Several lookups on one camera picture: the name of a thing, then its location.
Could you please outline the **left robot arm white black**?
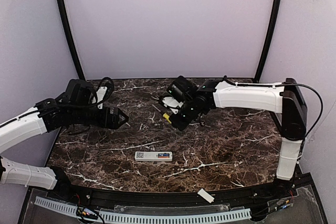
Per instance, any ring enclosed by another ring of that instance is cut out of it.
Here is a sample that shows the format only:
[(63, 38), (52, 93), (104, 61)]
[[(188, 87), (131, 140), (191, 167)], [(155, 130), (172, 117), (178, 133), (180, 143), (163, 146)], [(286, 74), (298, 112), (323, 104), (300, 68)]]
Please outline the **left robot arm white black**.
[[(1, 152), (38, 135), (71, 125), (97, 126), (116, 130), (129, 117), (116, 107), (104, 106), (114, 91), (114, 82), (103, 78), (98, 87), (71, 79), (65, 92), (36, 103), (26, 112), (1, 124)], [(1, 184), (63, 189), (71, 182), (59, 167), (37, 167), (1, 157)]]

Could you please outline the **white battery cover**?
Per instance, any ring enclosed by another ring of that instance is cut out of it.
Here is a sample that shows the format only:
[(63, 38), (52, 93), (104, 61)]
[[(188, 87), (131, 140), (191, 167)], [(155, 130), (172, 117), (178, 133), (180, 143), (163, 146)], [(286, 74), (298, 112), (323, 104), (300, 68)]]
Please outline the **white battery cover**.
[(201, 188), (197, 192), (197, 194), (210, 204), (214, 202), (214, 197), (211, 194), (209, 194), (208, 192), (206, 192), (203, 188)]

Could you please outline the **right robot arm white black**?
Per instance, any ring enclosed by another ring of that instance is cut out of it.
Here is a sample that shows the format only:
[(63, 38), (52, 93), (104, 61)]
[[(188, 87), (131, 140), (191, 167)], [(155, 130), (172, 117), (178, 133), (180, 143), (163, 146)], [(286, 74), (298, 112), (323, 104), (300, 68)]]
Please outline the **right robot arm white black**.
[(232, 82), (223, 77), (221, 81), (207, 80), (197, 86), (179, 76), (167, 88), (167, 96), (161, 98), (161, 104), (172, 111), (166, 119), (180, 131), (211, 109), (243, 108), (280, 114), (277, 128), (282, 140), (274, 183), (277, 187), (289, 187), (305, 139), (312, 131), (307, 128), (308, 107), (301, 88), (316, 92), (293, 78), (262, 84)]

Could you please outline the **yellow handled screwdriver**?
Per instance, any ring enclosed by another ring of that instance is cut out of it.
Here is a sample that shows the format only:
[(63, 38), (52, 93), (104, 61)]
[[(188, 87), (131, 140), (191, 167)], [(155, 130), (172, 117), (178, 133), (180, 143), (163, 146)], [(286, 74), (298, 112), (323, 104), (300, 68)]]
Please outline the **yellow handled screwdriver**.
[(170, 116), (167, 113), (164, 113), (163, 111), (161, 111), (159, 108), (157, 108), (154, 104), (152, 105), (160, 114), (161, 116), (166, 119), (170, 124), (172, 124), (171, 120), (170, 120)]

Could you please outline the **white remote control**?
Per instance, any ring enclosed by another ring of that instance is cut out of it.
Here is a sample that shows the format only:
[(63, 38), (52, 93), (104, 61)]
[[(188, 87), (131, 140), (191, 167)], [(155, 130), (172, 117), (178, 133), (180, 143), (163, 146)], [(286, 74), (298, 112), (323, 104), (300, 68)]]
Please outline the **white remote control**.
[(138, 162), (166, 162), (157, 159), (158, 153), (170, 153), (173, 160), (172, 152), (136, 152), (134, 159)]

